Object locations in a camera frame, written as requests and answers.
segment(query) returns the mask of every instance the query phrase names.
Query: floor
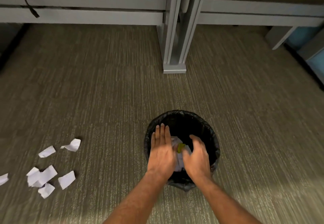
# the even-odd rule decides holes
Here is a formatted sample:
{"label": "floor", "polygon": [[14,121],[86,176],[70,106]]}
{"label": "floor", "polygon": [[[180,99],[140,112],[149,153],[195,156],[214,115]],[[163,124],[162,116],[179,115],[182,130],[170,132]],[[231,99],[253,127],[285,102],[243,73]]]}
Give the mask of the floor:
{"label": "floor", "polygon": [[[264,223],[324,221],[324,94],[263,27],[198,26],[187,73],[164,75],[155,27],[33,25],[0,72],[1,223],[102,223],[143,176],[149,122],[197,113],[218,135],[214,179]],[[77,152],[59,149],[82,139]],[[58,151],[39,158],[53,145]],[[26,173],[54,165],[42,199]],[[74,170],[67,189],[57,178]],[[148,223],[216,223],[165,186]]]}

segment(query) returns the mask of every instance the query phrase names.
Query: black trash can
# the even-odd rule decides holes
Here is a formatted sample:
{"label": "black trash can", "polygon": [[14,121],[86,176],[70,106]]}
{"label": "black trash can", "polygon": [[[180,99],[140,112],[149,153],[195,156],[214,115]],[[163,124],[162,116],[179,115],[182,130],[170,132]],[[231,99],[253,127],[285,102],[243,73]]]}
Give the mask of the black trash can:
{"label": "black trash can", "polygon": [[[215,171],[220,156],[217,136],[212,127],[204,119],[189,111],[168,111],[151,121],[144,139],[144,153],[147,161],[151,151],[152,133],[155,131],[156,126],[161,125],[161,123],[168,125],[171,136],[177,136],[184,144],[190,147],[191,151],[193,151],[193,144],[189,135],[193,134],[198,136],[206,146],[209,156],[210,172],[213,173]],[[173,172],[168,180],[168,184],[182,189],[185,192],[196,187],[185,170]]]}

